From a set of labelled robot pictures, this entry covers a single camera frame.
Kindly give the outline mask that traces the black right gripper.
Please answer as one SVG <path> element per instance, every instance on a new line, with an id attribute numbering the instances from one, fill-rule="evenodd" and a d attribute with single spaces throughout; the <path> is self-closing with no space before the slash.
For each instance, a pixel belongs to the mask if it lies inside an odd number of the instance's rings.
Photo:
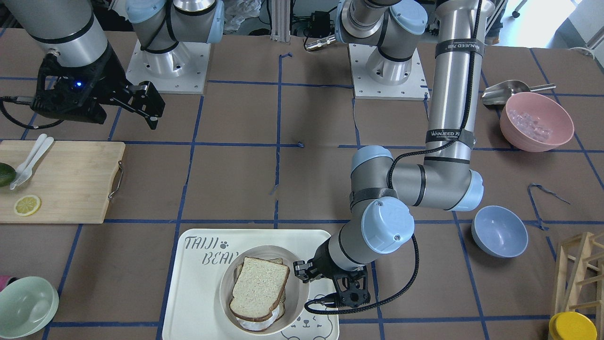
<path id="1" fill-rule="evenodd" d="M 49 52 L 37 75 L 36 94 L 30 108 L 45 118 L 103 124 L 106 112 L 101 105 L 115 105 L 144 118 L 151 130 L 157 129 L 165 102 L 154 84 L 145 80 L 132 85 L 114 49 L 89 65 L 64 67 Z"/>

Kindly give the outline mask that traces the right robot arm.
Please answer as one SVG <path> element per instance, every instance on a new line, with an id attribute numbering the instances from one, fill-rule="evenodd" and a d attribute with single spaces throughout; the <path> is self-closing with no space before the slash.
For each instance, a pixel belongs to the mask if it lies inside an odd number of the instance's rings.
<path id="1" fill-rule="evenodd" d="M 32 97 L 4 96 L 54 119 L 103 124 L 104 105 L 142 116 L 156 129 L 165 108 L 159 87 L 193 75 L 186 43 L 218 43 L 224 32 L 222 0 L 125 0 L 123 14 L 103 14 L 114 0 L 5 0 L 4 6 L 37 41 L 45 56 Z M 105 30 L 135 32 L 144 79 L 132 82 Z"/>

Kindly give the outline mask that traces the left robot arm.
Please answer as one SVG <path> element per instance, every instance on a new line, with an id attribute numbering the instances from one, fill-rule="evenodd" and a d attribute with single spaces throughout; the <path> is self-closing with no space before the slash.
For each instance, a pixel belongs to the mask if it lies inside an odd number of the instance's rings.
<path id="1" fill-rule="evenodd" d="M 492 0 L 438 0 L 440 22 L 428 112 L 426 148 L 394 158 L 379 145 L 354 153 L 350 180 L 352 217 L 324 241 L 313 258 L 293 264 L 295 276 L 309 283 L 330 279 L 335 292 L 307 301 L 317 315 L 354 314 L 390 303 L 414 284 L 420 267 L 415 221 L 410 206 L 472 211 L 482 200 L 481 175 L 470 168 L 486 24 Z M 371 303 L 365 286 L 367 265 L 414 247 L 414 269 L 407 284 L 389 298 Z"/>

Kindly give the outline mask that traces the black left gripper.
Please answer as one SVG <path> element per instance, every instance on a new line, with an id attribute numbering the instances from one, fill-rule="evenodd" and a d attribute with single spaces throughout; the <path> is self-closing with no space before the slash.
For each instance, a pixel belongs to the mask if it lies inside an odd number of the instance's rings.
<path id="1" fill-rule="evenodd" d="M 332 252 L 329 250 L 330 241 L 332 239 L 320 245 L 311 260 L 294 261 L 296 278 L 304 283 L 313 282 L 319 278 L 330 279 L 336 290 L 335 295 L 316 297 L 307 301 L 307 310 L 316 310 L 311 308 L 315 304 L 325 308 L 345 306 L 357 308 L 369 304 L 371 296 L 367 288 L 367 267 L 363 265 L 352 270 L 341 269 L 332 258 Z"/>

